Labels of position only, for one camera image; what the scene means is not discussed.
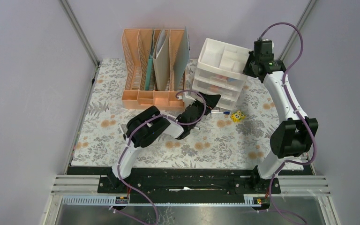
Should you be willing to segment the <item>yellow owl eraser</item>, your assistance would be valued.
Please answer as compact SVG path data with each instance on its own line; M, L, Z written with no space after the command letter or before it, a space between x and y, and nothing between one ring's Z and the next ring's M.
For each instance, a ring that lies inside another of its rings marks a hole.
M233 122L240 122L245 117L245 114L241 110L238 110L231 114L231 119Z

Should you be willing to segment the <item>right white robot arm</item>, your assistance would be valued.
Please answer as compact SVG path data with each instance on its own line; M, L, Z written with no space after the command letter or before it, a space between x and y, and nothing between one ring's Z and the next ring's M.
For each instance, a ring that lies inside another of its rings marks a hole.
M318 122L310 118L297 101L284 63L274 59L272 41L260 38L254 42L243 73L258 78L268 90L280 122L270 137L270 153L254 169L250 180L251 189L262 193L269 186L267 179L278 173L285 163L296 164L295 158L310 149L316 154Z

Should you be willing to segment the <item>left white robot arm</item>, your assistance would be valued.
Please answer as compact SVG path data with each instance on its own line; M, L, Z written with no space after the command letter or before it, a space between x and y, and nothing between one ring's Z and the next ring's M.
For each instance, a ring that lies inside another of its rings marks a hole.
M151 106L132 118L126 125L127 131L123 134L125 148L119 156L117 163L112 166L112 171L107 175L109 187L116 193L125 190L127 178L142 148L150 146L162 134L182 140L203 116L211 113L220 98L220 94L203 94L190 90L198 96L185 111L177 117L162 114L156 106Z

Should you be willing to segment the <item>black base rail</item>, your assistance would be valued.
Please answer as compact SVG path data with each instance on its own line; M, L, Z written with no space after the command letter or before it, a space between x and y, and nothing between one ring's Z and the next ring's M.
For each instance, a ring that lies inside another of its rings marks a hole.
M280 194L278 179L258 179L253 170L133 168L125 182L155 205L164 203L243 203L244 195Z

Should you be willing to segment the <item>light blue folder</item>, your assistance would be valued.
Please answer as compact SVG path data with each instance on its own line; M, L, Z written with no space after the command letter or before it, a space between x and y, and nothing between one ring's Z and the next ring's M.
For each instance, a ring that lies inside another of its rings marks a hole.
M186 70L190 58L190 43L188 37L188 28L184 28L179 48L176 53L176 59L173 64L173 88L177 90L180 86L183 74Z

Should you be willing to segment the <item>orange plastic file organizer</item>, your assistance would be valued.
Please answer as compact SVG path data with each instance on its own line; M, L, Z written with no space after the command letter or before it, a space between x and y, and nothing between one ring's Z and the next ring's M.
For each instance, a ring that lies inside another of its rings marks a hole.
M187 29L124 29L121 43L127 67L127 79L122 93L122 103L127 109L147 109L156 106L159 110L182 111L186 104L176 97L186 88L188 69L183 75L174 71L184 55L185 42L189 40ZM166 86L157 86L155 57L163 57Z

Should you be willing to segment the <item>floral patterned desk mat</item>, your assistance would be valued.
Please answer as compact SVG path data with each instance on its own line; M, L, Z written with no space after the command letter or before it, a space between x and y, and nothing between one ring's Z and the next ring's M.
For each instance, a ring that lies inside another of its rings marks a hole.
M75 144L72 166L112 166L124 149L122 133L138 110L122 104L127 78L123 59L102 61ZM236 104L245 118L210 114L183 140L160 136L144 148L136 167L251 169L270 151L270 135L278 126L275 105L262 83L249 78Z

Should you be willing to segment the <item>orange cap grey highlighter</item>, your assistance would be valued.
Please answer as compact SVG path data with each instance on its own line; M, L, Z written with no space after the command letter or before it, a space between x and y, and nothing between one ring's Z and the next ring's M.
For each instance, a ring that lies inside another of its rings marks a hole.
M216 93L219 93L221 91L218 87L209 87L209 90Z

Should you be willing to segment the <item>teal folder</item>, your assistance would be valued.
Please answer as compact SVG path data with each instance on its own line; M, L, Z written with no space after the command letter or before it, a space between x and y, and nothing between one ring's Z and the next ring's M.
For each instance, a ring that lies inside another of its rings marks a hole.
M147 73L146 73L146 82L144 90L151 90L154 88L154 76L153 76L153 52L154 52L154 35L155 31L152 29L152 35L151 35L151 43L150 43L150 52L149 52L149 58L147 62Z

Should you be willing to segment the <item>blue cap whiteboard marker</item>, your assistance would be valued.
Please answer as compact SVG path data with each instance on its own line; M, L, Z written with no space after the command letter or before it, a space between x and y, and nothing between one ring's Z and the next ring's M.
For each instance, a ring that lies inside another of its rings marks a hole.
M211 112L212 114L214 113L214 114L224 114L224 115L229 115L230 114L230 112L228 112L228 111L225 111L225 112L221 112L221 111L214 111L214 112Z

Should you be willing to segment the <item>white plastic drawer unit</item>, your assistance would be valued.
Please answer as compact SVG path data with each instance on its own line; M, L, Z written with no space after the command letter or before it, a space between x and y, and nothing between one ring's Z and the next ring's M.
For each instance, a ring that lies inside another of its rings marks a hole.
M247 81L243 69L251 51L211 38L205 39L200 52L192 89L204 94L221 95L217 107L233 110ZM218 87L212 92L209 87Z

